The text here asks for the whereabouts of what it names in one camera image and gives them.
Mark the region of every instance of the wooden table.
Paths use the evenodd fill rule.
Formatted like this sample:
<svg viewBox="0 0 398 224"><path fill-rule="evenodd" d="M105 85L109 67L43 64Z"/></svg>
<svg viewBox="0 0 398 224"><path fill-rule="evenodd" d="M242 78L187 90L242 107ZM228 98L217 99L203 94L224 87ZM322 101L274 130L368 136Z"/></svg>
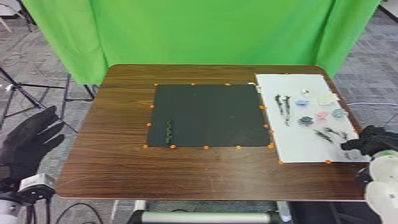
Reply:
<svg viewBox="0 0 398 224"><path fill-rule="evenodd" d="M146 149L155 83L244 84L254 74L324 74L311 66L116 65L57 183L66 198L363 200L364 164L283 164L276 149ZM338 93L331 79L325 80ZM356 128L357 121L350 116Z"/></svg>

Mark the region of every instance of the white paper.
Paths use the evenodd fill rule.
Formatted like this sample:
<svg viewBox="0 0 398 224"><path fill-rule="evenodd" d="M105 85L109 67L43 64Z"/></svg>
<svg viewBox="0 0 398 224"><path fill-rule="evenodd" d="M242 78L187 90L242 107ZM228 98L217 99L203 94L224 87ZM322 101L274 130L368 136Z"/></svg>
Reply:
<svg viewBox="0 0 398 224"><path fill-rule="evenodd" d="M324 128L329 127L334 131L343 131L348 134L348 139L357 138L348 117L332 117L334 109L341 108L338 101L327 106L318 105L318 98L331 93L324 76L260 74L256 77L281 161L284 163L325 162L327 160L332 162L368 162L370 157L363 156L357 150L348 152L341 150L340 144L345 140L338 135L329 134L331 143L315 133L315 130L324 131ZM309 97L304 96L302 89L311 90ZM276 95L281 95L281 98L292 96L290 126L284 124ZM309 105L306 107L297 106L297 100L309 100ZM304 116L315 118L315 114L324 111L331 113L327 119L324 121L315 120L315 124L306 127L299 123L299 119Z"/></svg>

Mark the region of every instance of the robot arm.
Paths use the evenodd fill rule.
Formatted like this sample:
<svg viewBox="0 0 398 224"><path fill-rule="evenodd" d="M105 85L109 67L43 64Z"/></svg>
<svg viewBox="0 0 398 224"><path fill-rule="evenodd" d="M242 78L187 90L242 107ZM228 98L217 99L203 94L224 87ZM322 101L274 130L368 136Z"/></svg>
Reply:
<svg viewBox="0 0 398 224"><path fill-rule="evenodd" d="M39 175L34 177L38 181L32 181L30 176L36 175L46 153L64 141L64 135L59 135L64 124L54 125L57 120L55 107L50 107L23 121L0 147L0 224L18 223L22 206L30 206L41 199L32 195L43 197L43 193L32 194L32 191L41 189L48 198L55 193L43 181L48 177ZM29 184L18 191L23 180Z"/></svg>
<svg viewBox="0 0 398 224"><path fill-rule="evenodd" d="M393 224L398 220L398 134L368 126L359 139L341 144L341 148L357 149L363 155L372 156L370 167L359 172L357 177L366 184L368 205L382 223Z"/></svg>

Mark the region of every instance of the black glove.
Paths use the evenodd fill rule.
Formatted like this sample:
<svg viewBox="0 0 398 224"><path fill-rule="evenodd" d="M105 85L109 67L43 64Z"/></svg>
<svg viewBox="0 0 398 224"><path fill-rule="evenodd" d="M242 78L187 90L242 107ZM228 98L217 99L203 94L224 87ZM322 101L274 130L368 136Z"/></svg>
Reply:
<svg viewBox="0 0 398 224"><path fill-rule="evenodd" d="M384 150L398 151L398 134L372 125L364 128L359 139L341 144L341 149L357 149L361 154L372 157Z"/></svg>
<svg viewBox="0 0 398 224"><path fill-rule="evenodd" d="M36 175L43 157L64 141L64 135L57 135L64 123L50 127L59 121L55 110L55 106L50 107L23 121L4 141L0 166L4 172L9 169L7 177L18 181Z"/></svg>

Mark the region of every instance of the white wall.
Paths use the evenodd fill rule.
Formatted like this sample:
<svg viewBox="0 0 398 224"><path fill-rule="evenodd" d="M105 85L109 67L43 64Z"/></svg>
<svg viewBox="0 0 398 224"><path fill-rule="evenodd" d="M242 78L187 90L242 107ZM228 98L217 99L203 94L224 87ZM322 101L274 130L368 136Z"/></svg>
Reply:
<svg viewBox="0 0 398 224"><path fill-rule="evenodd" d="M382 2L382 7L389 10L389 12L398 17L398 0L389 0L388 2Z"/></svg>
<svg viewBox="0 0 398 224"><path fill-rule="evenodd" d="M0 0L0 2L6 3L14 8L16 11L22 10L20 3L16 0ZM14 15L13 10L0 5L0 16L13 16L13 15Z"/></svg>

